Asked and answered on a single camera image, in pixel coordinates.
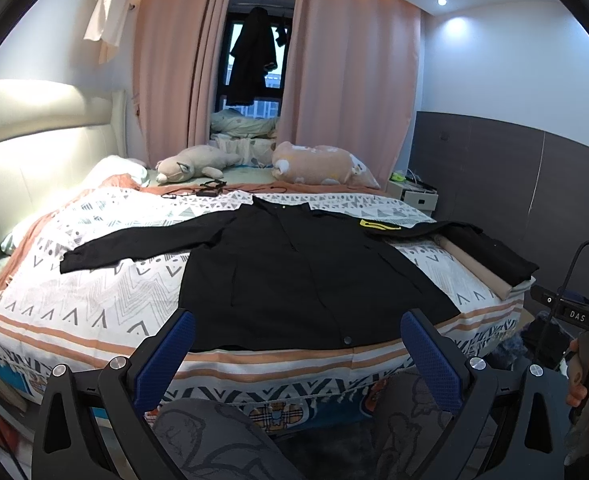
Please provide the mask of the cream padded headboard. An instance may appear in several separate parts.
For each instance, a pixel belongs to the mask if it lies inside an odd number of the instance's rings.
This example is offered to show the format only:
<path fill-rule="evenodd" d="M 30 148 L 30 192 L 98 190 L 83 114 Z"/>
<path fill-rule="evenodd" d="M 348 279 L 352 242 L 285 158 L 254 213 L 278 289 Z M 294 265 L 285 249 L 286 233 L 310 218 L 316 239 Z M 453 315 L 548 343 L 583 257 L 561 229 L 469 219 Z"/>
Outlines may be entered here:
<path fill-rule="evenodd" d="M 126 155 L 126 94 L 0 79 L 0 243 L 21 220 Z"/>

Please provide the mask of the pink curtain left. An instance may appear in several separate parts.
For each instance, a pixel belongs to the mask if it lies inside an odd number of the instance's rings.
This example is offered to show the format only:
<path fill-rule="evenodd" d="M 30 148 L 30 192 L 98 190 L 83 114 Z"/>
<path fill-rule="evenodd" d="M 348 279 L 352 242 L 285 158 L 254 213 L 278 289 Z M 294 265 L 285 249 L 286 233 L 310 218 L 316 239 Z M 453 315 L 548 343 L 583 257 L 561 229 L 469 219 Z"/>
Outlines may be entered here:
<path fill-rule="evenodd" d="M 229 0 L 140 0 L 133 90 L 148 162 L 205 144 Z"/>

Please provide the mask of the grey cat plush toy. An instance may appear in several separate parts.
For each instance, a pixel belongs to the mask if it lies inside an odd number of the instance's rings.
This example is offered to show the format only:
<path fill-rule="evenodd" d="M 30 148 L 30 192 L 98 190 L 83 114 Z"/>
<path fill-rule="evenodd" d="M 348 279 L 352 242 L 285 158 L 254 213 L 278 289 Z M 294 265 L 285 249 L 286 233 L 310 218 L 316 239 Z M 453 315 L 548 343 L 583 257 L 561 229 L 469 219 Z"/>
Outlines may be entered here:
<path fill-rule="evenodd" d="M 175 156 L 157 163 L 156 182 L 172 184 L 194 178 L 207 177 L 222 180 L 223 170 L 241 162 L 238 154 L 229 154 L 212 145 L 195 145 L 185 148 Z"/>

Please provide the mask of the pink curtain right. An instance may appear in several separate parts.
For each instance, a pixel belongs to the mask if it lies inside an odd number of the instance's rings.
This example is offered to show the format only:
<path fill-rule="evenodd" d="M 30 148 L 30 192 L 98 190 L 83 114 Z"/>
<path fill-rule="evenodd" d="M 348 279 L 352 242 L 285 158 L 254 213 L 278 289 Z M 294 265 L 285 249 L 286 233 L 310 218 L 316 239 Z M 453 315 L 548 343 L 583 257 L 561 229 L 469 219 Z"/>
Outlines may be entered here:
<path fill-rule="evenodd" d="M 413 117 L 421 9 L 405 0 L 296 0 L 281 141 L 343 148 L 386 182 Z"/>

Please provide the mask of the white cloth on air conditioner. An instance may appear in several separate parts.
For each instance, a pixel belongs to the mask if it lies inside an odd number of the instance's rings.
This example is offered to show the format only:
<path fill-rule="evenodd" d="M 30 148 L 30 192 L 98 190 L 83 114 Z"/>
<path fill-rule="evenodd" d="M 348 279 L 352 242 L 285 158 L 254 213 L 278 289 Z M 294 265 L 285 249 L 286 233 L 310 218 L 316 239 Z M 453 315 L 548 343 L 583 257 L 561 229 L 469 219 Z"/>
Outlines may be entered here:
<path fill-rule="evenodd" d="M 108 63 L 118 52 L 132 0 L 95 0 L 84 40 L 98 42 L 99 64 Z"/>

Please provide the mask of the white bedside table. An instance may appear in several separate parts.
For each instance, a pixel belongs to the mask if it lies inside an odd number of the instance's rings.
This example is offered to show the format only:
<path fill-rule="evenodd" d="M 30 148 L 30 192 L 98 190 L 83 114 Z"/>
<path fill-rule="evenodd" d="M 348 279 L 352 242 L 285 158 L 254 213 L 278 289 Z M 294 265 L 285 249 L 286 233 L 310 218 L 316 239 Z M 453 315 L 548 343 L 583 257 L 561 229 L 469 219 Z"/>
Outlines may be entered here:
<path fill-rule="evenodd" d="M 423 182 L 414 182 L 404 180 L 402 182 L 389 180 L 386 186 L 386 192 L 393 198 L 401 200 L 409 206 L 431 216 L 437 209 L 439 194 L 438 191 L 429 184 Z"/>

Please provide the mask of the folded black clothes stack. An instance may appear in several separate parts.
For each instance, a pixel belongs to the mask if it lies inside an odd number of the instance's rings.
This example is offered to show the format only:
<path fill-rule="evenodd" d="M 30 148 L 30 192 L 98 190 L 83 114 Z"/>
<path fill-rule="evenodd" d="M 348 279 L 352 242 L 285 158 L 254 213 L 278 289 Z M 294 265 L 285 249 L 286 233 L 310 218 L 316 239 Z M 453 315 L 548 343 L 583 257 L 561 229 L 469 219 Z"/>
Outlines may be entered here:
<path fill-rule="evenodd" d="M 438 233 L 509 285 L 529 281 L 540 269 L 473 224 L 445 221 Z"/>

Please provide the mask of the black long-sleeve jacket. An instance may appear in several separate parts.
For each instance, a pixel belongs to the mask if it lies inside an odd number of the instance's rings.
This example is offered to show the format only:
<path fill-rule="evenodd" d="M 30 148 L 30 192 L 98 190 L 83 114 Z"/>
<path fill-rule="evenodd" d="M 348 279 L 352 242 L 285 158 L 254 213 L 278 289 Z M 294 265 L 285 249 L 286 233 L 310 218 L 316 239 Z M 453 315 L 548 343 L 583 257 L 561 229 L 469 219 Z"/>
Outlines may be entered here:
<path fill-rule="evenodd" d="M 174 226 L 128 228 L 67 252 L 63 273 L 188 252 L 178 304 L 192 351 L 339 350 L 399 338 L 403 314 L 435 325 L 459 308 L 395 243 L 436 233 L 255 197 Z"/>

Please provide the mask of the hanging dark coat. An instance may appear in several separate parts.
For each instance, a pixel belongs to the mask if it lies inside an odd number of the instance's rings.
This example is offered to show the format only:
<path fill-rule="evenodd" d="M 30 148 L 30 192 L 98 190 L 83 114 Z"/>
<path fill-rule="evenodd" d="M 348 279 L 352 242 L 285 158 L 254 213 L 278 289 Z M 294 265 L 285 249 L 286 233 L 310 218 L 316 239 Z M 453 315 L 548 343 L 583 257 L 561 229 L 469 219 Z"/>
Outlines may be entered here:
<path fill-rule="evenodd" d="M 270 96 L 266 77 L 282 65 L 277 49 L 289 44 L 289 29 L 282 23 L 273 30 L 272 17 L 262 6 L 255 6 L 244 18 L 240 34 L 232 46 L 232 71 L 226 90 L 230 106 L 250 106 Z"/>

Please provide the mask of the patterned white bed blanket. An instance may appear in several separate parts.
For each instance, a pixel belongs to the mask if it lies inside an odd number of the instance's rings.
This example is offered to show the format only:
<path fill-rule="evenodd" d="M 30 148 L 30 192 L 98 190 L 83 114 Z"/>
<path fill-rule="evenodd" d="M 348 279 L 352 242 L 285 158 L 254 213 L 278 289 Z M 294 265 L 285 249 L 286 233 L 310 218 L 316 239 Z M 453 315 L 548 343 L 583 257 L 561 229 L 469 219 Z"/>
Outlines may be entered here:
<path fill-rule="evenodd" d="M 199 197 L 121 177 L 48 214 L 0 274 L 0 365 L 39 401 L 57 364 L 129 356 L 178 309 L 196 338 L 168 396 L 288 408 L 361 396 L 409 366 L 400 321 L 424 311 L 468 356 L 514 333 L 506 297 L 394 198 L 263 185 Z"/>

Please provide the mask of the white pillow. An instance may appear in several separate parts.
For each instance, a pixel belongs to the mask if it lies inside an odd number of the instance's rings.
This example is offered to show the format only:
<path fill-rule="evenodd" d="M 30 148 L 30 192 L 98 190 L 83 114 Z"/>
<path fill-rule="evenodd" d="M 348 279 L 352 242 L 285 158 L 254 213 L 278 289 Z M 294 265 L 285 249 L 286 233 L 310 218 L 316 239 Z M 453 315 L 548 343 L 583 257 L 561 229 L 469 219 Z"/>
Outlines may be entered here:
<path fill-rule="evenodd" d="M 37 210 L 19 221 L 3 238 L 0 242 L 0 251 L 5 255 L 11 255 L 25 238 L 29 227 L 37 219 L 52 210 L 66 206 L 82 192 L 98 188 L 107 179 L 122 176 L 122 174 L 130 176 L 136 184 L 146 186 L 149 183 L 148 168 L 142 165 L 138 159 L 109 155 L 97 162 L 80 183 L 72 185 L 70 188 L 56 188 L 55 191 L 50 191 L 40 202 Z"/>

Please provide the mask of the pink plush pillow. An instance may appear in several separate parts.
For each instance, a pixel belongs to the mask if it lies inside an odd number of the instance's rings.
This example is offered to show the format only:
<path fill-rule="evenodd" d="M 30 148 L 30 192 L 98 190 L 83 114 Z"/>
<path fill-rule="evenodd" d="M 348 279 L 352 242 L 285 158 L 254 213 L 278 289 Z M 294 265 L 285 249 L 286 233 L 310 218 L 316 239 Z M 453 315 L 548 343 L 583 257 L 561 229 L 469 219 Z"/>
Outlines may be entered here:
<path fill-rule="evenodd" d="M 349 185 L 380 188 L 371 170 L 348 151 L 335 146 L 314 148 L 282 142 L 272 158 L 278 181 L 308 185 Z"/>

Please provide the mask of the pink curtain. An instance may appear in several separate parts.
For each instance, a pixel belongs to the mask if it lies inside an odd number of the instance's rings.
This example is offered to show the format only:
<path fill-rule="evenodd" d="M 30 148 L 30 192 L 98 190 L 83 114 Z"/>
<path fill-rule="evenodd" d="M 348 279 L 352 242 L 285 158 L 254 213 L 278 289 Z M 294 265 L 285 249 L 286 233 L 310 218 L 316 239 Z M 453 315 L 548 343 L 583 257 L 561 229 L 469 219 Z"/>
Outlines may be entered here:
<path fill-rule="evenodd" d="M 343 148 L 386 182 L 413 117 L 421 9 L 405 0 L 296 0 L 281 141 Z"/>
<path fill-rule="evenodd" d="M 133 90 L 148 162 L 205 144 L 229 0 L 140 0 Z"/>

